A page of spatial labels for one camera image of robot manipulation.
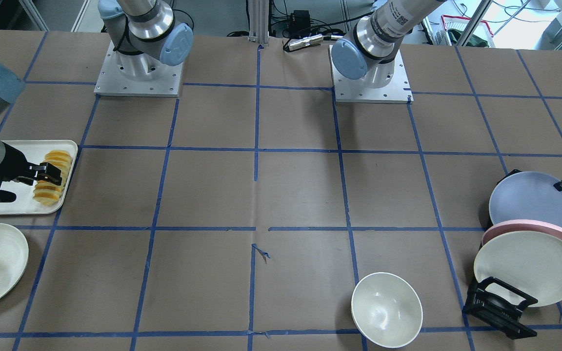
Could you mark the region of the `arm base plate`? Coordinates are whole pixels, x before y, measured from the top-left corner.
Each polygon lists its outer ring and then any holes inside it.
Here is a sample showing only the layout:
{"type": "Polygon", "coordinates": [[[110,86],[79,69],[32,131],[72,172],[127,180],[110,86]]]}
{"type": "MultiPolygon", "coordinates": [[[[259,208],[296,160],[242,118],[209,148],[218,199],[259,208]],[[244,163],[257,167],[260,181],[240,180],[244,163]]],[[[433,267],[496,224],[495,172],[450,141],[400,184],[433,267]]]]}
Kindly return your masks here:
{"type": "Polygon", "coordinates": [[[129,56],[109,44],[94,93],[107,97],[178,98],[184,64],[167,66],[148,56],[129,56]]]}
{"type": "Polygon", "coordinates": [[[342,76],[333,63],[331,73],[336,102],[407,104],[414,100],[401,51],[393,62],[379,64],[357,80],[342,76]]]}

